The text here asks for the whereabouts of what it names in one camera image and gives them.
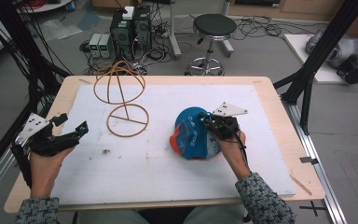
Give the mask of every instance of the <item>stool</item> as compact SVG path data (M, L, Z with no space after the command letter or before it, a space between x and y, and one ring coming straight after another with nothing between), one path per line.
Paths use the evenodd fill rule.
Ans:
M212 59L214 41L223 41L230 39L237 24L234 20L222 14L205 14L198 16L193 23L194 32L201 37L198 44L204 38L210 39L209 48L204 58L194 60L186 69L185 75L191 76L223 76L225 70L223 65L216 59Z

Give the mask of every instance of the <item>power supply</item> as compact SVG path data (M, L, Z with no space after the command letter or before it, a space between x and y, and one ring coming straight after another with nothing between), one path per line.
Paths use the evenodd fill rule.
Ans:
M141 46L143 50L152 49L150 6L136 8L133 21L138 47Z
M113 53L113 43L110 35L104 34L101 36L98 48L102 58L110 58Z
M133 60L132 42L134 39L133 20L123 20L123 11L118 10L113 14L110 34L114 41L116 55L127 60Z
M91 51L93 58L101 57L100 50L98 49L98 43L100 42L101 36L101 34L94 34L89 41L89 50Z

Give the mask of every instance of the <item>chrome stool leg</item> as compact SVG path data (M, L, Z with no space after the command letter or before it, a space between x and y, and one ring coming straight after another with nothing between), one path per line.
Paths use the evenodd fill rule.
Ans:
M223 76L225 74L225 69L223 65L218 62L216 59L212 59L213 53L213 43L211 41L209 44L206 57L198 58L194 60L186 69L185 75L191 76Z

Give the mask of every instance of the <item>stool base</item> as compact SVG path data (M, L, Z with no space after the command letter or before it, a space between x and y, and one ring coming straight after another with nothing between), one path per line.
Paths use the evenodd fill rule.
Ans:
M190 63L185 71L185 76L223 76L225 69L216 59L198 58Z

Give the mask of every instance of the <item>electronic equipment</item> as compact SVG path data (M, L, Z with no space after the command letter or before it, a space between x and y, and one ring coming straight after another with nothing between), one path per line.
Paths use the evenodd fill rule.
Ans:
M91 51L93 58L101 57L100 50L98 49L98 43L100 42L101 36L101 34L94 34L89 41L89 50Z
M311 53L324 34L320 29L306 44L306 52ZM358 40L342 37L326 59L327 63L337 69L337 75L349 84L358 83Z
M110 35L103 34L100 42L98 43L98 49L100 50L102 58L110 58L113 54L113 43Z
M114 48L117 57L124 57L127 60L133 60L133 20L123 20L123 13L123 10L118 10L113 14L112 23L110 25L110 34L114 41Z
M139 7L133 16L135 33L138 39L138 48L143 50L152 49L150 6Z

